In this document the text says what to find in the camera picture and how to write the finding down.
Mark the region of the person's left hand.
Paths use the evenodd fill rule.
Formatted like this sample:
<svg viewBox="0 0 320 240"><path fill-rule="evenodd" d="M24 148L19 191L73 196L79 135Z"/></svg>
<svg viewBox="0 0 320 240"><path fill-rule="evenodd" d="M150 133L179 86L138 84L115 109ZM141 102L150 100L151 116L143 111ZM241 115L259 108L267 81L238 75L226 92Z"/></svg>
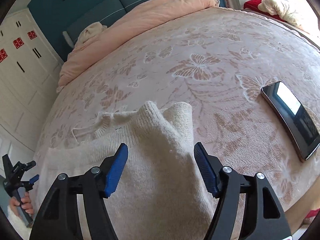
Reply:
<svg viewBox="0 0 320 240"><path fill-rule="evenodd" d="M12 212L16 215L19 216L18 213L18 207L21 206L22 209L30 216L34 215L34 208L33 205L31 203L31 199L29 196L28 192L24 193L24 197L21 198L21 201L19 202L15 197L11 197L10 202L9 202L9 206L12 210Z"/></svg>

